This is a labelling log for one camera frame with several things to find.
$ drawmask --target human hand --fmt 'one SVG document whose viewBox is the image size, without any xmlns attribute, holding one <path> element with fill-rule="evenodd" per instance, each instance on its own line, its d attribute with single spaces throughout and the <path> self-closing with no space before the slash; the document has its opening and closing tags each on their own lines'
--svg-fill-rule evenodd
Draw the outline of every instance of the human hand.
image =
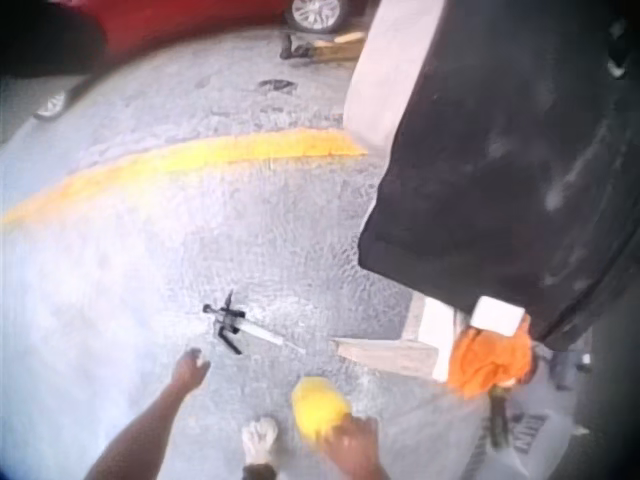
<svg viewBox="0 0 640 480">
<path fill-rule="evenodd" d="M 378 422 L 347 414 L 340 425 L 320 441 L 325 455 L 352 480 L 384 480 L 378 457 Z"/>
<path fill-rule="evenodd" d="M 211 367 L 211 362 L 206 361 L 198 365 L 198 359 L 202 351 L 199 348 L 190 348 L 180 356 L 173 368 L 171 386 L 184 393 L 192 392 L 198 388 Z"/>
</svg>

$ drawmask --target car tire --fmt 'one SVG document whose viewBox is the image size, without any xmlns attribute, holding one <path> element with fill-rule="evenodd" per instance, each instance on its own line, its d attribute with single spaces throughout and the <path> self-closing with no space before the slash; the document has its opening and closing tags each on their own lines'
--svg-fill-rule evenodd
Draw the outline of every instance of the car tire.
<svg viewBox="0 0 640 480">
<path fill-rule="evenodd" d="M 301 32 L 333 33 L 344 27 L 349 10 L 350 0 L 293 0 L 285 18 L 292 28 Z"/>
<path fill-rule="evenodd" d="M 70 103 L 71 94 L 60 92 L 50 97 L 46 103 L 33 114 L 33 118 L 43 122 L 51 122 L 66 112 Z"/>
</svg>

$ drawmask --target red car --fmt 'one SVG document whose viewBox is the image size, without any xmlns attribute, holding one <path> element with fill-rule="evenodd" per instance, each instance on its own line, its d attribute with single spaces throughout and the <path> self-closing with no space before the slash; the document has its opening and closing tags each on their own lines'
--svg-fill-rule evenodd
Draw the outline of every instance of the red car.
<svg viewBox="0 0 640 480">
<path fill-rule="evenodd" d="M 73 56 L 68 55 L 73 50 L 78 58 L 91 58 L 88 71 L 79 73 L 92 74 L 97 66 L 120 63 L 137 52 L 214 27 L 286 19 L 291 27 L 300 31 L 334 32 L 353 15 L 362 14 L 367 0 L 60 0 L 56 3 L 47 7 L 57 9 L 59 17 L 69 18 L 62 19 L 55 29 L 68 32 L 72 30 L 68 25 L 82 23 L 80 30 L 83 30 L 82 41 L 72 41 L 67 34 L 66 40 L 61 41 L 64 45 L 58 45 L 57 49 L 66 56 Z M 45 28 L 54 29 L 50 22 Z M 51 45 L 42 39 L 35 43 L 34 51 L 46 50 L 42 45 Z M 57 118 L 78 91 L 74 88 L 51 97 L 34 117 Z"/>
</svg>

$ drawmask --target black tool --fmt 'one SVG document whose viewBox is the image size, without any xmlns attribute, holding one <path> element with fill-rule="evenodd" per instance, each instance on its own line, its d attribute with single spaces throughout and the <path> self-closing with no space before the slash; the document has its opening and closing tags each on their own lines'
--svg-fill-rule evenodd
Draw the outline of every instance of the black tool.
<svg viewBox="0 0 640 480">
<path fill-rule="evenodd" d="M 218 328 L 218 338 L 222 340 L 233 353 L 235 353 L 236 355 L 242 355 L 242 351 L 226 335 L 227 332 L 229 332 L 231 335 L 236 335 L 240 331 L 240 329 L 236 326 L 236 320 L 246 317 L 246 313 L 242 310 L 234 310 L 231 308 L 232 296 L 233 290 L 231 290 L 229 292 L 229 295 L 227 295 L 227 298 L 224 301 L 224 306 L 216 309 L 206 303 L 205 305 L 203 305 L 202 311 L 204 313 L 213 314 L 215 316 L 215 323 L 220 324 L 220 327 Z"/>
<path fill-rule="evenodd" d="M 494 385 L 489 390 L 489 438 L 494 450 L 499 451 L 510 445 L 509 420 L 507 418 L 507 395 L 509 390 Z"/>
<path fill-rule="evenodd" d="M 315 47 L 310 43 L 293 47 L 291 35 L 285 33 L 282 37 L 282 49 L 280 50 L 280 58 L 289 60 L 291 58 L 311 58 L 315 52 Z"/>
</svg>

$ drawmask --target orange rag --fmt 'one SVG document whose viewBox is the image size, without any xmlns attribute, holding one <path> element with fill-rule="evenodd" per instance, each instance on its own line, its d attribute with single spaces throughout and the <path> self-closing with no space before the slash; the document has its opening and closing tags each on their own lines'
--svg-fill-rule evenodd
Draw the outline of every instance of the orange rag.
<svg viewBox="0 0 640 480">
<path fill-rule="evenodd" d="M 528 332 L 528 315 L 513 337 L 470 327 L 453 347 L 447 384 L 469 398 L 525 377 L 531 369 Z"/>
</svg>

